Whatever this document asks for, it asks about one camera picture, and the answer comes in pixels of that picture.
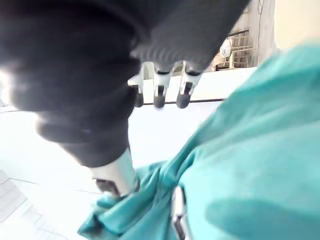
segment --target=teal fabric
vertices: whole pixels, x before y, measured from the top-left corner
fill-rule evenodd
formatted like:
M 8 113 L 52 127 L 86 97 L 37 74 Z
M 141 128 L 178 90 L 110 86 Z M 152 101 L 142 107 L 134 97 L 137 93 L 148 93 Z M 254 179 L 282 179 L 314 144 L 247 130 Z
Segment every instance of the teal fabric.
M 320 239 L 320 48 L 261 65 L 178 155 L 137 170 L 141 189 L 103 196 L 79 229 L 90 240 L 175 240 L 184 187 L 194 240 Z

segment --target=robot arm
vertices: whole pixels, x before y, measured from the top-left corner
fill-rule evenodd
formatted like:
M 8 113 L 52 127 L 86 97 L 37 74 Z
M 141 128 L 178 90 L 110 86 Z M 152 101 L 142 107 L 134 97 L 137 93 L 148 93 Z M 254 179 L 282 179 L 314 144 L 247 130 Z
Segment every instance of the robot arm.
M 0 65 L 12 75 L 11 101 L 37 113 L 39 134 L 90 168 L 102 191 L 136 191 L 128 117 L 143 104 L 143 81 L 132 78 L 140 63 L 154 63 L 160 108 L 184 61 L 177 105 L 185 108 L 248 1 L 2 0 Z

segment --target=cable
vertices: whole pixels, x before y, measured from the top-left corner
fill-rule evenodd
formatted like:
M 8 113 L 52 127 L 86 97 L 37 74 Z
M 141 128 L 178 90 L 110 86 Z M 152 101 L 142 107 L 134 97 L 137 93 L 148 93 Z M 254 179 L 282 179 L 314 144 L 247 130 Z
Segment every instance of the cable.
M 261 15 L 262 12 L 264 10 L 264 4 L 265 4 L 265 0 L 263 0 L 263 2 L 261 2 L 261 0 L 258 0 L 258 5 L 257 5 L 257 11 L 259 14 L 259 26 L 258 26 L 258 46 L 257 46 L 257 63 L 259 60 L 259 49 L 260 49 L 260 30 L 261 30 Z

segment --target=bright light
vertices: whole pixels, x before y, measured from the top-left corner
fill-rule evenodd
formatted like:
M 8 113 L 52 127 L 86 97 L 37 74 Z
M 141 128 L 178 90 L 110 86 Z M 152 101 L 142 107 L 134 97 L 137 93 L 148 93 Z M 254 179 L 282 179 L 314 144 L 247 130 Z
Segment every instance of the bright light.
M 7 71 L 0 69 L 0 98 L 5 104 L 9 104 L 10 96 L 8 91 L 9 81 L 12 76 Z

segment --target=teal cloth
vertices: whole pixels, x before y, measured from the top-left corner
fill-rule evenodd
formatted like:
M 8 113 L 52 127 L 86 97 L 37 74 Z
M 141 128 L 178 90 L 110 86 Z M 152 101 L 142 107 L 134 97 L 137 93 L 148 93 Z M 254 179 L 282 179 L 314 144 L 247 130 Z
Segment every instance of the teal cloth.
M 261 65 L 177 156 L 139 168 L 141 189 L 103 196 L 78 233 L 90 240 L 176 240 L 184 187 L 193 240 L 320 239 L 320 48 Z

